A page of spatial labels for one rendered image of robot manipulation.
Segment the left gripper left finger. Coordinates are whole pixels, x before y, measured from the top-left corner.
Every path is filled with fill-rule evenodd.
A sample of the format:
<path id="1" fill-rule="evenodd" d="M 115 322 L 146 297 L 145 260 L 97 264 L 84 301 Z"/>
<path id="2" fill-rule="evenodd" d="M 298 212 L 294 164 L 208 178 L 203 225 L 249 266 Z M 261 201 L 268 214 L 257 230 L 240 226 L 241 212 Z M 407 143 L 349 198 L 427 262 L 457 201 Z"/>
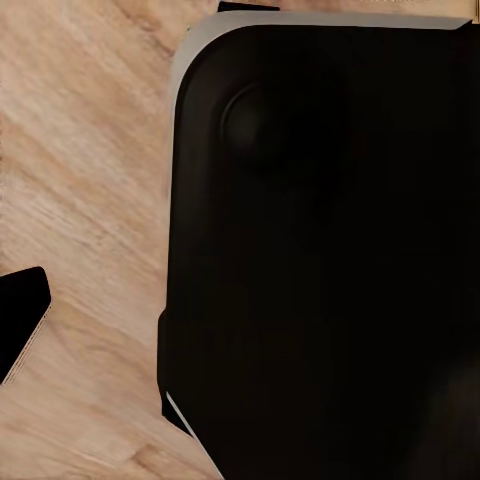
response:
<path id="1" fill-rule="evenodd" d="M 0 277 L 0 384 L 50 306 L 42 266 Z"/>

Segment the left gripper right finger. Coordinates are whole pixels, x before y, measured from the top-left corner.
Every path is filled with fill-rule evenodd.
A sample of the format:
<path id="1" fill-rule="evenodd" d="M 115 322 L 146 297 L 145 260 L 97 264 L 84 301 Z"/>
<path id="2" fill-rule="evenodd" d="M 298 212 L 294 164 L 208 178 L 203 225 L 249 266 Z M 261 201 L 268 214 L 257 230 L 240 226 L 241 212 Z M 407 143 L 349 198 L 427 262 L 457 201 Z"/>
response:
<path id="1" fill-rule="evenodd" d="M 480 269 L 457 267 L 449 301 L 480 345 Z"/>

